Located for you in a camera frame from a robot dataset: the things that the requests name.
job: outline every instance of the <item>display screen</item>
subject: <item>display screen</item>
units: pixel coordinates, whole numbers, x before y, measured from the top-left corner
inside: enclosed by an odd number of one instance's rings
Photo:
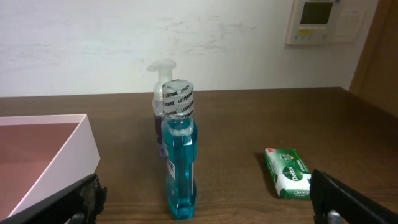
[[[327,24],[332,7],[332,2],[305,3],[301,24]]]

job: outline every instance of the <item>bottle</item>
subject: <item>bottle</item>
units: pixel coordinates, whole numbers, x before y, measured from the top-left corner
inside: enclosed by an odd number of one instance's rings
[[[176,63],[172,59],[157,60],[152,65],[147,67],[148,71],[158,71],[159,81],[154,87],[154,99],[152,100],[152,106],[155,113],[155,130],[157,143],[159,145],[159,156],[163,159],[166,158],[163,144],[162,144],[162,130],[161,124],[163,120],[163,97],[162,97],[162,85],[163,83],[173,78],[173,69],[176,67]]]
[[[167,200],[176,220],[192,218],[196,183],[193,162],[197,156],[198,129],[193,120],[193,85],[186,80],[163,84],[163,146],[167,156]]]

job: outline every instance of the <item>purple liquid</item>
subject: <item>purple liquid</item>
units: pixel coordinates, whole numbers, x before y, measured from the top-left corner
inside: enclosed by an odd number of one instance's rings
[[[155,129],[156,129],[157,143],[159,145],[159,156],[162,159],[165,159],[166,153],[163,150],[163,140],[162,140],[162,121],[163,117],[155,115]]]

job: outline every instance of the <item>yellow sticker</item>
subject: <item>yellow sticker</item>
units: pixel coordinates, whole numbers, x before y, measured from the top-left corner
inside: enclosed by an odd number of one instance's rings
[[[311,35],[312,34],[312,30],[299,30],[298,34],[299,35]]]

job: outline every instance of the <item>green and white package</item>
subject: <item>green and white package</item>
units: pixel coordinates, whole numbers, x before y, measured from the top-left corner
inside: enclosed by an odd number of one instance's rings
[[[310,200],[311,172],[295,149],[267,148],[264,158],[279,198]]]

